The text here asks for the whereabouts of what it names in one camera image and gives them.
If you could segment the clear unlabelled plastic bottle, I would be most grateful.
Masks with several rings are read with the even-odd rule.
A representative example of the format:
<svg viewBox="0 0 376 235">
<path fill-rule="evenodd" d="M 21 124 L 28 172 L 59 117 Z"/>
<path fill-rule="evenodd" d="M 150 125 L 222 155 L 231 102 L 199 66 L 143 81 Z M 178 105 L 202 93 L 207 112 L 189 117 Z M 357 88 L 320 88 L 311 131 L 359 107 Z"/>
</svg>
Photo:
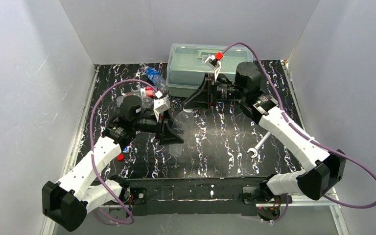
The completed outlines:
<svg viewBox="0 0 376 235">
<path fill-rule="evenodd" d="M 172 125 L 172 130 L 176 131 L 184 142 L 172 144 L 169 147 L 169 153 L 171 156 L 178 158 L 182 155 L 184 145 L 187 142 L 191 126 L 194 124 L 194 120 L 195 118 L 192 109 L 183 109 L 176 115 Z"/>
</svg>

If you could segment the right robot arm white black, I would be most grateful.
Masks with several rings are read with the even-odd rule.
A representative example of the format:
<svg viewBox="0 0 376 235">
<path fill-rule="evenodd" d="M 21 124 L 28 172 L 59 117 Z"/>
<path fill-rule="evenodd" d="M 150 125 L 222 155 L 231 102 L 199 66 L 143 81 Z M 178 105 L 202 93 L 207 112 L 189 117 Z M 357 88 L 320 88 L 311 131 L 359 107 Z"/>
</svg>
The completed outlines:
<svg viewBox="0 0 376 235">
<path fill-rule="evenodd" d="M 221 100 L 239 101 L 245 116 L 276 137 L 302 166 L 301 171 L 267 177 L 259 184 L 259 194 L 272 199 L 277 195 L 296 193 L 319 200 L 342 179 L 346 159 L 317 147 L 308 134 L 301 136 L 293 130 L 294 122 L 286 120 L 279 103 L 261 90 L 262 78 L 253 62 L 238 64 L 234 83 L 223 74 L 215 78 L 207 73 L 184 107 L 207 110 Z"/>
</svg>

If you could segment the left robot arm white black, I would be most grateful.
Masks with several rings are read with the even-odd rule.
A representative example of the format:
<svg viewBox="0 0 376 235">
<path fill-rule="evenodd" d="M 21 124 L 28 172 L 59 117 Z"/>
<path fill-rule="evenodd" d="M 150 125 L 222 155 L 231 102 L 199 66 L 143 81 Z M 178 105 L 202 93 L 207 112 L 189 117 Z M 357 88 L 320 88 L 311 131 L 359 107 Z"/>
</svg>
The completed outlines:
<svg viewBox="0 0 376 235">
<path fill-rule="evenodd" d="M 133 141 L 137 132 L 154 133 L 160 145 L 184 142 L 171 129 L 169 108 L 167 97 L 154 99 L 152 105 L 144 107 L 141 97 L 125 96 L 86 156 L 55 183 L 48 181 L 43 185 L 43 215 L 72 232 L 88 213 L 119 199 L 129 184 L 118 177 L 103 180 L 100 173 Z"/>
</svg>

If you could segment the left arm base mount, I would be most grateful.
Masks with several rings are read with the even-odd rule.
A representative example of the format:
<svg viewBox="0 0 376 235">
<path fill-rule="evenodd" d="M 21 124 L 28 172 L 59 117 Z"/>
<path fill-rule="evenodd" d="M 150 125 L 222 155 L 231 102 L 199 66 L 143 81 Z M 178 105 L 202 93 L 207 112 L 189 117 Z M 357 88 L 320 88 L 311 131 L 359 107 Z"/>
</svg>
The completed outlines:
<svg viewBox="0 0 376 235">
<path fill-rule="evenodd" d="M 147 189 L 140 187 L 123 189 L 118 197 L 125 205 L 145 205 Z"/>
</svg>

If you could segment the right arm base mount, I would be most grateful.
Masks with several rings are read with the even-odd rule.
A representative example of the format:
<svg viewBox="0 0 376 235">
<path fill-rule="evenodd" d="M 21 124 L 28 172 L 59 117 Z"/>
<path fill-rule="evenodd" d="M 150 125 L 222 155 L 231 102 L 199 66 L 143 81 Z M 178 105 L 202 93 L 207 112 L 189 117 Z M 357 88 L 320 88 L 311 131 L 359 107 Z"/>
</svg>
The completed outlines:
<svg viewBox="0 0 376 235">
<path fill-rule="evenodd" d="M 274 223 L 285 216 L 292 196 L 288 194 L 270 195 L 260 187 L 243 187 L 239 195 L 244 204 L 264 204 L 258 206 L 258 217 L 261 221 Z"/>
</svg>

